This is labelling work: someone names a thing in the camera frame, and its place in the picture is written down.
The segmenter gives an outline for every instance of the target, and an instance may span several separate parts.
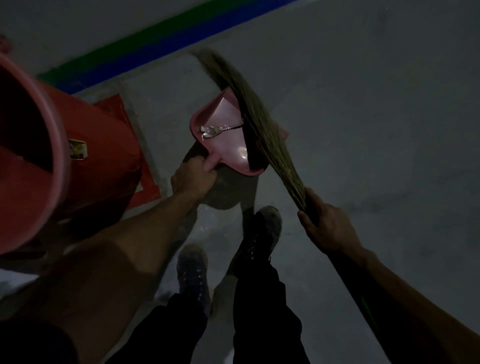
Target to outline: person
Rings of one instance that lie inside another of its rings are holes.
[[[12,320],[0,324],[3,355],[16,362],[96,363],[118,341],[171,254],[186,214],[212,188],[216,174],[192,158],[172,177],[173,196],[101,231],[64,256],[36,282],[37,293]],[[477,363],[479,336],[436,307],[365,249],[339,208],[306,190],[318,221],[299,212],[319,250],[355,273],[350,292],[368,311],[374,332],[393,363]],[[238,277],[234,298],[234,363],[277,360],[308,363],[301,322],[286,305],[286,288],[270,262],[281,232],[279,212],[260,209],[246,230],[229,271]],[[188,363],[205,330],[210,307],[207,258],[187,245],[179,255],[180,292],[134,330],[109,364]]]

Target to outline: pink dustpan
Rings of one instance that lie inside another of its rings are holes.
[[[232,129],[213,138],[202,138],[202,126],[238,126],[242,125],[240,107],[231,88],[226,88],[206,106],[198,110],[190,119],[190,130],[209,152],[204,168],[210,171],[218,163],[224,163],[238,173],[246,176],[258,176],[268,167],[251,170],[248,163],[247,147],[243,136],[243,128]],[[288,132],[279,128],[280,136],[285,140]]]

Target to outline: red trash bin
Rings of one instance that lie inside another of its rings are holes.
[[[120,120],[43,84],[0,54],[0,254],[59,218],[122,197],[141,151]]]

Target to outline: shoe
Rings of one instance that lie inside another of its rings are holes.
[[[269,264],[281,232],[282,217],[275,207],[266,206],[257,211],[230,263],[228,273],[238,278],[252,265]]]
[[[180,294],[195,299],[208,317],[212,302],[207,284],[207,266],[207,255],[200,246],[187,244],[180,251],[177,262]]]

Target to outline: leg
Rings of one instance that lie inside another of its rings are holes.
[[[156,307],[107,363],[190,363],[210,311],[206,265],[200,247],[185,246],[177,264],[180,293],[174,294],[167,306]]]
[[[278,211],[261,209],[230,266],[239,278],[233,305],[235,364],[309,362],[301,322],[287,307],[285,285],[269,262],[280,231]]]

